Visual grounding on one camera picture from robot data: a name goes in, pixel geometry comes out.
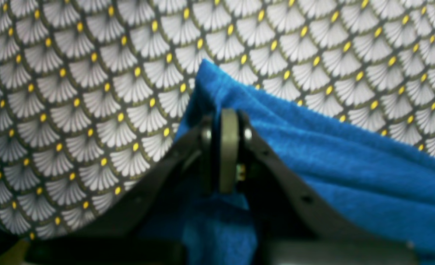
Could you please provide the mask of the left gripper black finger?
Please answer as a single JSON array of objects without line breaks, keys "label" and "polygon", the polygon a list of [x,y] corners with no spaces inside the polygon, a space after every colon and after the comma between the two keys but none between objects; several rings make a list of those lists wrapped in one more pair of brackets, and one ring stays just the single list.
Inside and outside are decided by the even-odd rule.
[{"label": "left gripper black finger", "polygon": [[212,116],[182,136],[146,176],[99,218],[69,235],[31,243],[30,265],[185,265],[186,247],[177,240],[140,239],[142,229],[159,210],[168,208],[169,196],[185,180],[186,171],[204,161],[202,189],[210,192]]}]

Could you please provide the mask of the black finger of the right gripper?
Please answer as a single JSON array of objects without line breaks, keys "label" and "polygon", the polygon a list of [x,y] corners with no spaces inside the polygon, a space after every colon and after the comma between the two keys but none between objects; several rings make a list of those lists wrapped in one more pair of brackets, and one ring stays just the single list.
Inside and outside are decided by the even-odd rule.
[{"label": "black finger of the right gripper", "polygon": [[418,265],[407,240],[390,240],[361,228],[331,207],[291,171],[238,113],[238,191],[255,221],[253,265]]}]

